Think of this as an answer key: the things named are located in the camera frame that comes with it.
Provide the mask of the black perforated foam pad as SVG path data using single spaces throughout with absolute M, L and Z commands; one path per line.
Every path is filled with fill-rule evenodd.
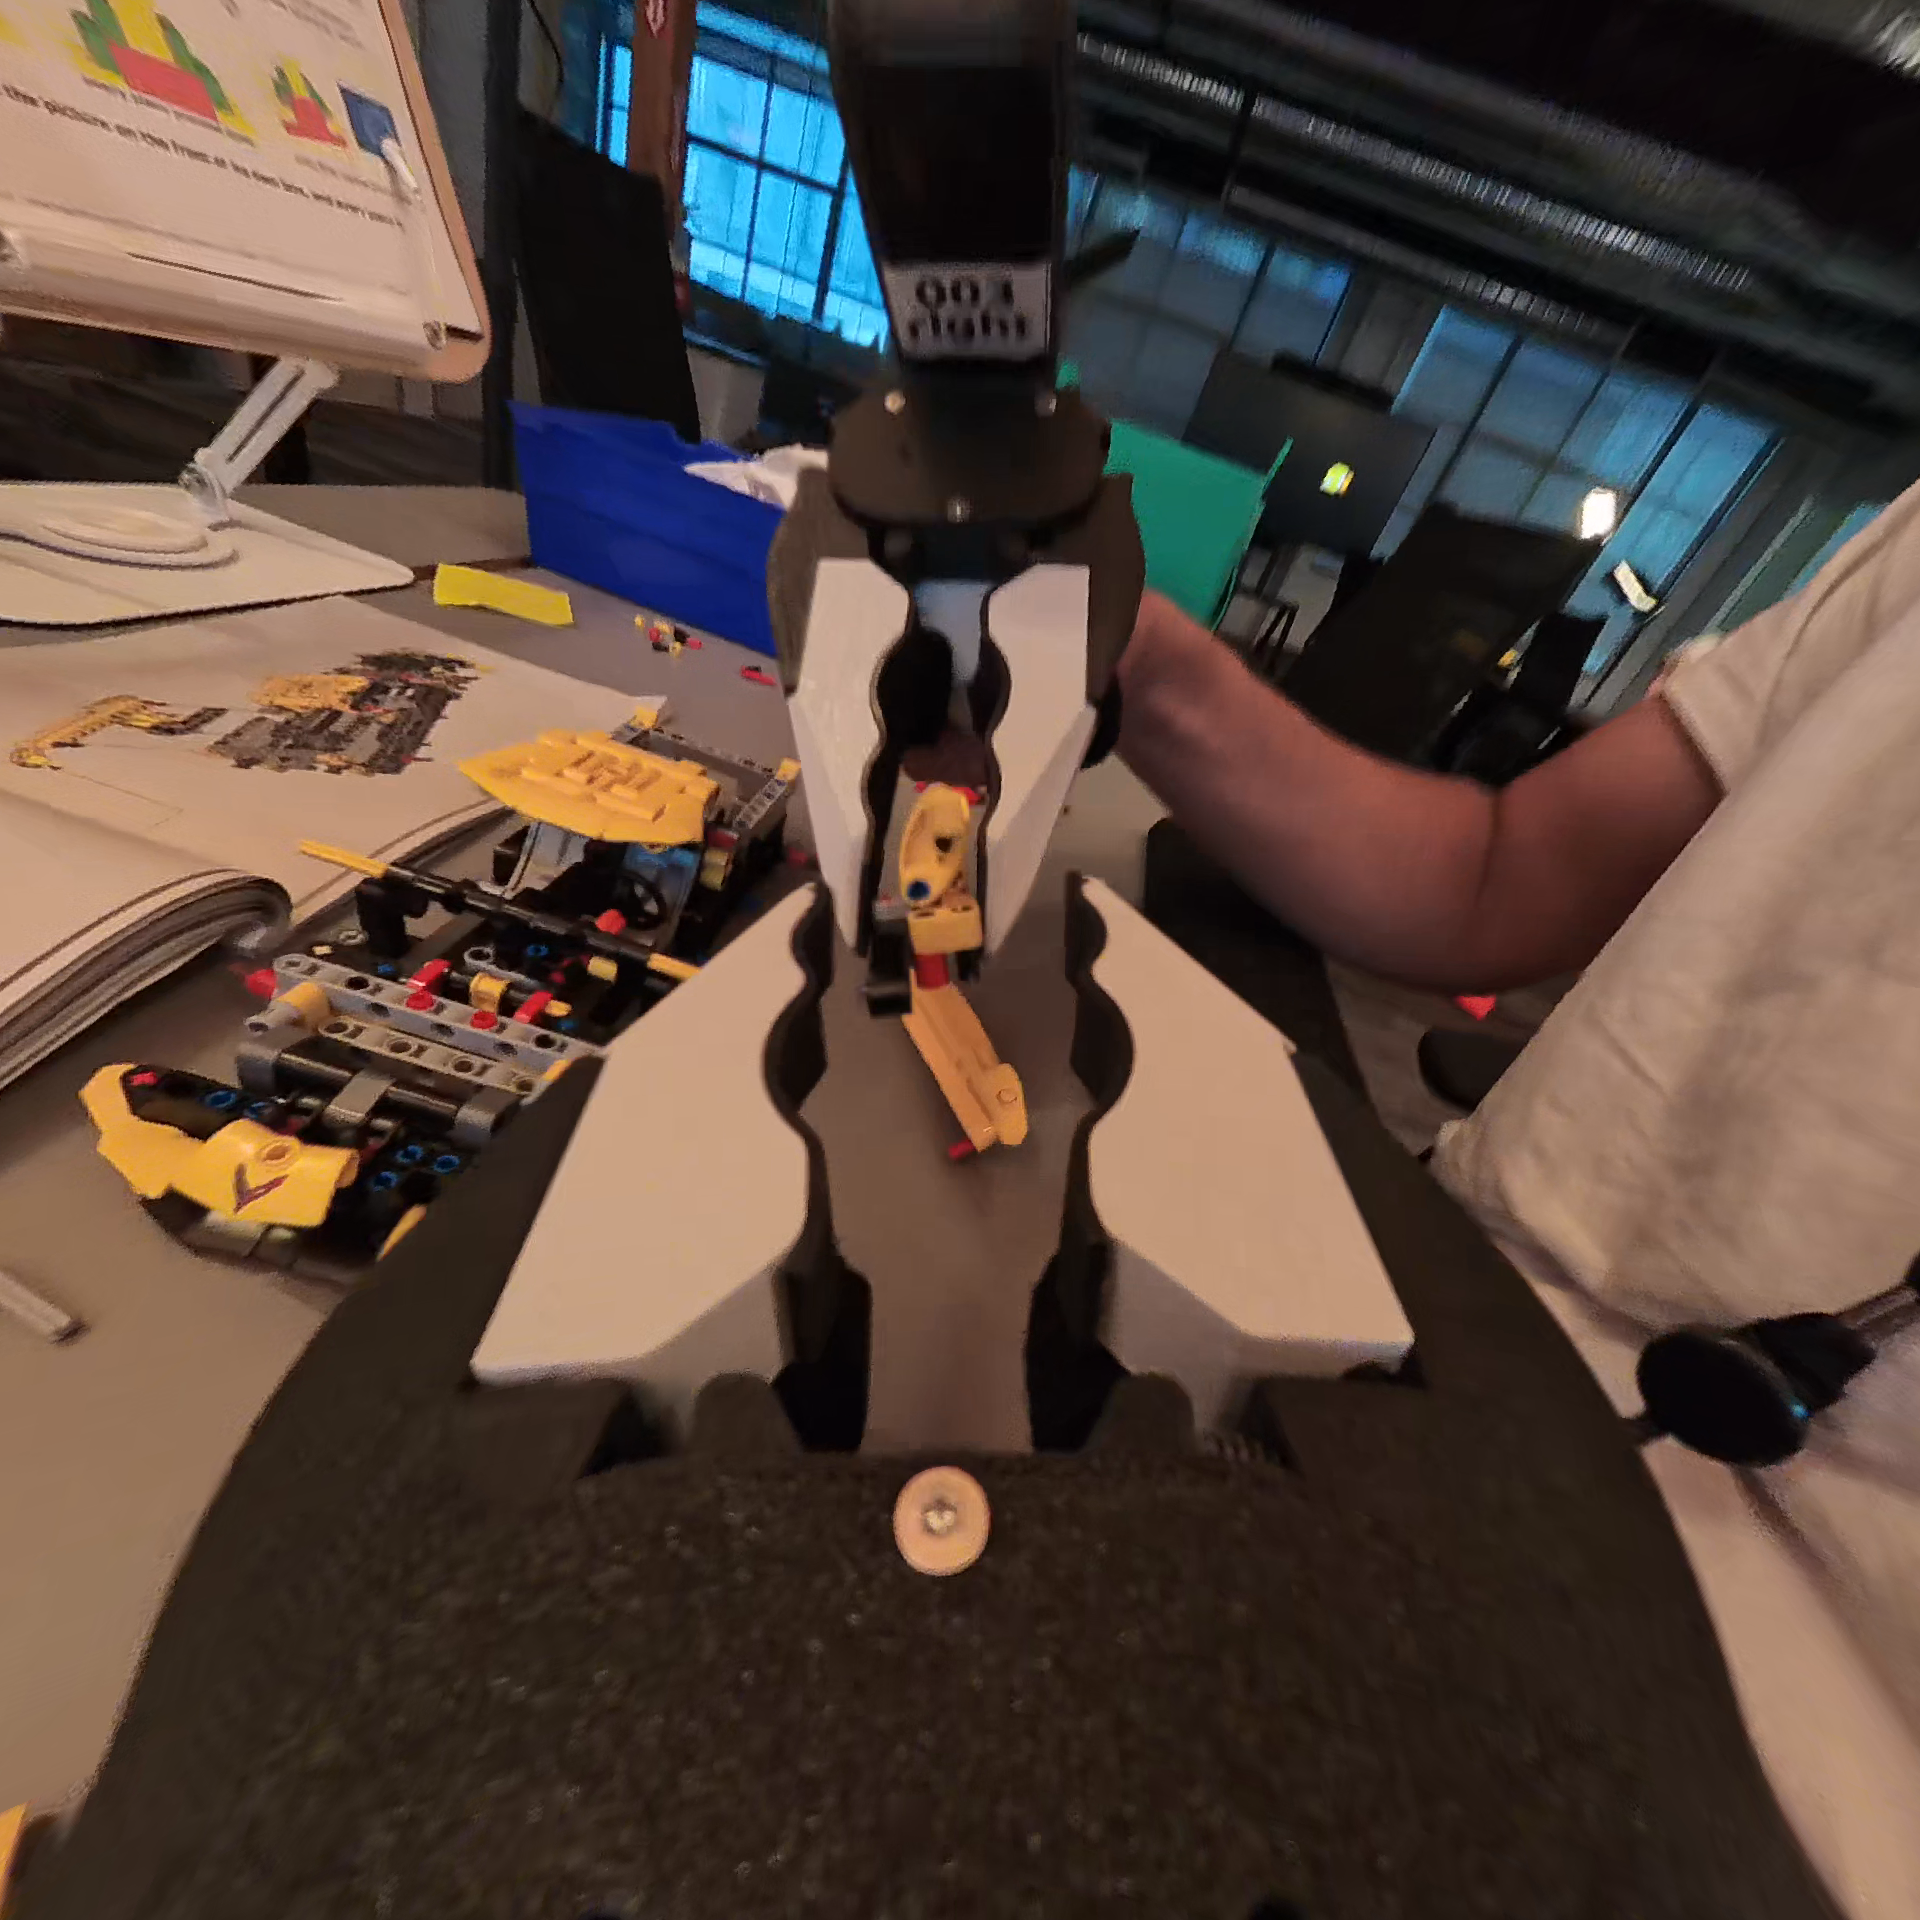
M 1324 953 L 1250 898 L 1171 819 L 1144 840 L 1142 909 L 1298 1051 L 1368 1097 Z

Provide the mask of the printed instruction sheet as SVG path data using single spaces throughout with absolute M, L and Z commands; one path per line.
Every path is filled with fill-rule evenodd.
M 4 3 L 8 315 L 433 381 L 490 315 L 395 3 Z

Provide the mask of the small yellow curved panel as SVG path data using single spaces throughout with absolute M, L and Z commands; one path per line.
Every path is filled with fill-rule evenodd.
M 955 1138 L 971 1138 L 980 1147 L 976 1156 L 1026 1141 L 1025 1084 L 959 986 L 929 988 L 914 978 L 902 1025 L 954 1116 Z

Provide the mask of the large black monitor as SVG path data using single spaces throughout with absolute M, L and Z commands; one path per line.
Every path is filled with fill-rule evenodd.
M 1185 444 L 1264 475 L 1256 540 L 1276 554 L 1368 557 L 1420 471 L 1434 429 L 1390 400 L 1225 349 L 1210 365 Z

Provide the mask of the yellow paper scrap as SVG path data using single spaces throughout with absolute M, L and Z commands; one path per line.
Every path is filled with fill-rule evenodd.
M 548 632 L 575 626 L 569 593 L 534 584 L 519 571 L 441 563 L 433 591 L 440 609 L 486 611 Z

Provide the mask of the blue storage bin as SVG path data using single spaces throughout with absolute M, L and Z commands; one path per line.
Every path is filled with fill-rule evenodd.
M 784 506 L 706 473 L 753 464 L 652 418 L 516 402 L 512 427 L 538 567 L 778 655 L 766 570 Z

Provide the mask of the partly built yellow toy car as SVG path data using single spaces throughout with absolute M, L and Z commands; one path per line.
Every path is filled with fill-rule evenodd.
M 487 879 L 302 841 L 353 875 L 350 916 L 254 973 L 232 1074 L 121 1064 L 80 1092 L 98 1156 L 169 1240 L 348 1287 L 696 978 L 784 853 L 800 764 L 659 715 L 465 761 L 510 825 Z

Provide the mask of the yellow wheel arch panel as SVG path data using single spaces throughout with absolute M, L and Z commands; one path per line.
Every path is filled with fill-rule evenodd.
M 971 847 L 971 792 L 923 785 L 905 819 L 896 860 L 896 893 L 916 961 L 954 957 L 983 946 L 980 907 L 970 887 Z

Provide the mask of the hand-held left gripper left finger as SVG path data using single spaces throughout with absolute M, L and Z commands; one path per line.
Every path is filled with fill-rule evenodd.
M 618 1381 L 684 1435 L 708 1383 L 750 1377 L 804 1450 L 859 1450 L 873 1292 L 804 1117 L 834 948 L 807 880 L 606 1050 L 472 1354 L 481 1386 Z

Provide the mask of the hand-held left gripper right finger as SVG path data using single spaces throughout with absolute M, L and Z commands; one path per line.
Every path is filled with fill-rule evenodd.
M 1104 880 L 1071 875 L 1071 1071 L 1088 1096 L 1026 1319 L 1039 1451 L 1164 1377 L 1202 1434 L 1271 1378 L 1393 1378 L 1414 1328 L 1294 1043 Z

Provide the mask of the pile of small coloured pins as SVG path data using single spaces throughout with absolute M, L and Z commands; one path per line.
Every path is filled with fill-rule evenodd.
M 779 690 L 772 659 L 719 634 L 678 623 L 650 609 L 632 618 L 650 659 L 672 665 L 682 679 L 721 682 Z

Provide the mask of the grey desk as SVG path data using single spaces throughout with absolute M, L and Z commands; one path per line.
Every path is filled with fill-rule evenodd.
M 839 1241 L 873 1284 L 867 1451 L 1030 1451 L 1026 1300 L 1088 1104 L 1067 1064 L 1066 879 L 1097 875 L 1136 904 L 1160 816 L 1116 760 L 1087 772 L 976 992 L 1036 1103 L 1036 1133 L 1009 1159 L 948 1164 L 922 1060 L 867 1013 L 862 965 L 834 963 L 827 1071 L 804 1116 Z M 90 1786 L 202 1513 L 331 1306 L 164 1240 L 80 1113 L 100 1065 L 222 1067 L 247 1004 L 208 951 L 4 1091 L 4 1268 L 87 1325 L 63 1346 L 4 1325 L 4 1808 L 56 1808 Z

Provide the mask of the green bin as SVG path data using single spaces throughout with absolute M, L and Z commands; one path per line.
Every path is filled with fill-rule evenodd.
M 1154 427 L 1112 421 L 1106 473 L 1129 475 L 1146 584 L 1207 632 L 1232 603 L 1242 565 L 1294 437 L 1270 467 L 1244 467 Z

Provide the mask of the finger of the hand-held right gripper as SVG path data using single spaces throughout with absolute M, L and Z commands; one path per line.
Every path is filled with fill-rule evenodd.
M 873 941 L 880 669 L 908 626 L 908 593 L 872 560 L 820 560 L 786 714 L 800 749 L 811 847 L 844 945 Z
M 1001 677 L 985 728 L 990 802 L 976 841 L 983 948 L 1011 938 L 1097 728 L 1088 696 L 1088 567 L 1030 567 L 983 593 L 978 664 Z

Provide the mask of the instruction booklet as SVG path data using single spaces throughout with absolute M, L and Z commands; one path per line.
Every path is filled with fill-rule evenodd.
M 462 765 L 632 693 L 329 596 L 4 650 L 2 1082 L 211 946 L 334 912 L 500 819 Z

